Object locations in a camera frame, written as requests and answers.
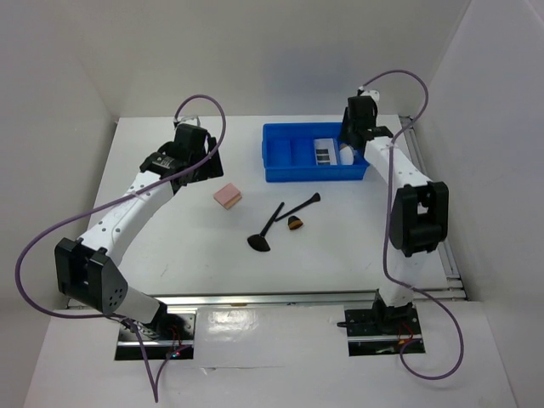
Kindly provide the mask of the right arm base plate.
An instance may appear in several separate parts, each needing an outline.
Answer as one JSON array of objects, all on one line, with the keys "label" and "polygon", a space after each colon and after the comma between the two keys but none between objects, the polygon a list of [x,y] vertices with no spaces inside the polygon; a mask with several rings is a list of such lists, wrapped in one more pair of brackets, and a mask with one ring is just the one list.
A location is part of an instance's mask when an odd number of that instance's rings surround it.
[{"label": "right arm base plate", "polygon": [[406,346],[406,354],[426,352],[417,311],[380,326],[371,309],[346,309],[336,324],[347,336],[348,354],[355,356],[394,355]]}]

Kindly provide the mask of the black fan makeup brush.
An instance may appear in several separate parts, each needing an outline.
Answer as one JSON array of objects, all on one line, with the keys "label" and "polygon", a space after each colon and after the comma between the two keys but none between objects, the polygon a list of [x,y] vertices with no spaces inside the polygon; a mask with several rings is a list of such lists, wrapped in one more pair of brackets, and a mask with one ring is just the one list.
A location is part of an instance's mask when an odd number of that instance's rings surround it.
[{"label": "black fan makeup brush", "polygon": [[272,216],[269,218],[269,220],[267,221],[266,225],[263,227],[263,229],[261,230],[260,233],[250,235],[246,239],[246,241],[247,241],[247,243],[248,243],[248,245],[250,246],[251,249],[253,249],[254,251],[257,251],[257,252],[269,252],[270,251],[270,246],[269,246],[269,243],[267,242],[265,236],[268,233],[268,231],[269,231],[270,227],[272,226],[272,224],[274,223],[275,219],[280,214],[280,212],[281,212],[282,208],[284,207],[284,205],[285,205],[284,202],[280,203],[280,205],[276,208],[276,210],[274,211]]}]

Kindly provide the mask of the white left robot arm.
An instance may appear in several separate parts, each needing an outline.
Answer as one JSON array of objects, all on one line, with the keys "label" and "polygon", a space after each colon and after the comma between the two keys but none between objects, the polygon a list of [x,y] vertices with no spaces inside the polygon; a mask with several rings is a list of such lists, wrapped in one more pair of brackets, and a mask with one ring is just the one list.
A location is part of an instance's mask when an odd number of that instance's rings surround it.
[{"label": "white left robot arm", "polygon": [[144,159],[122,203],[76,240],[57,244],[59,291],[103,315],[137,321],[149,339],[164,335],[167,306],[132,288],[119,266],[139,232],[182,187],[223,176],[217,144],[206,129],[180,123],[174,139]]}]

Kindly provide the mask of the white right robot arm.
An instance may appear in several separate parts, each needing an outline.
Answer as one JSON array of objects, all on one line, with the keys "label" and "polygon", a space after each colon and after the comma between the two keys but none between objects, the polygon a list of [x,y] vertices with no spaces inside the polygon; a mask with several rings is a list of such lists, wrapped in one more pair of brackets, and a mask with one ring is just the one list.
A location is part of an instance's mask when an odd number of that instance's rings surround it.
[{"label": "white right robot arm", "polygon": [[391,131],[377,125],[377,102],[371,92],[348,98],[339,141],[387,183],[385,281],[377,290],[382,305],[372,310],[371,323],[378,332],[389,333],[400,323],[397,309],[412,302],[412,289],[425,264],[447,236],[449,190],[419,171],[398,148]]}]

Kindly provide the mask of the slim black makeup brush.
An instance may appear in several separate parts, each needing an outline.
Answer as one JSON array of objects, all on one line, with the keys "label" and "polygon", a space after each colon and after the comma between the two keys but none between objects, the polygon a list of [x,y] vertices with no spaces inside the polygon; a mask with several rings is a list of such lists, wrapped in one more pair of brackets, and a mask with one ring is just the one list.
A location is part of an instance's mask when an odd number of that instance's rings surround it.
[{"label": "slim black makeup brush", "polygon": [[316,203],[316,202],[319,202],[321,200],[321,197],[320,197],[320,194],[319,193],[314,193],[307,201],[299,204],[298,206],[294,207],[293,209],[287,211],[286,213],[278,216],[276,219],[275,219],[275,222],[278,222],[284,218],[288,218],[290,216],[292,216],[294,213],[304,209],[305,207],[313,204],[313,203]]}]

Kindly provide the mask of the short brown kabuki brush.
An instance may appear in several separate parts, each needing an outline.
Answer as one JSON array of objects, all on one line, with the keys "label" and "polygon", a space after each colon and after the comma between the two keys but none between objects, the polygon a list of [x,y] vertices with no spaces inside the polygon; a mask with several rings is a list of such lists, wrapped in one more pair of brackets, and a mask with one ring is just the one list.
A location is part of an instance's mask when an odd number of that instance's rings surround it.
[{"label": "short brown kabuki brush", "polygon": [[290,231],[298,230],[303,227],[303,221],[297,216],[290,216],[287,220],[287,227]]}]

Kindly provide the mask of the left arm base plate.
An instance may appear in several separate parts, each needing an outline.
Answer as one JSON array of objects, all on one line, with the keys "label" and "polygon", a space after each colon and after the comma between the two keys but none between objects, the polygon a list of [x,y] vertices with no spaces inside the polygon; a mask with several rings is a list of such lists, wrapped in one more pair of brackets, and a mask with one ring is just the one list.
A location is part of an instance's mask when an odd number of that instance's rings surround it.
[{"label": "left arm base plate", "polygon": [[[139,323],[139,335],[149,360],[163,360],[167,355],[171,360],[193,360],[195,353],[194,338],[196,332],[197,312],[194,308],[174,308],[176,314],[184,325],[174,325],[167,329],[166,335],[154,334]],[[116,340],[116,361],[142,361],[137,335],[127,324],[121,324]]]}]

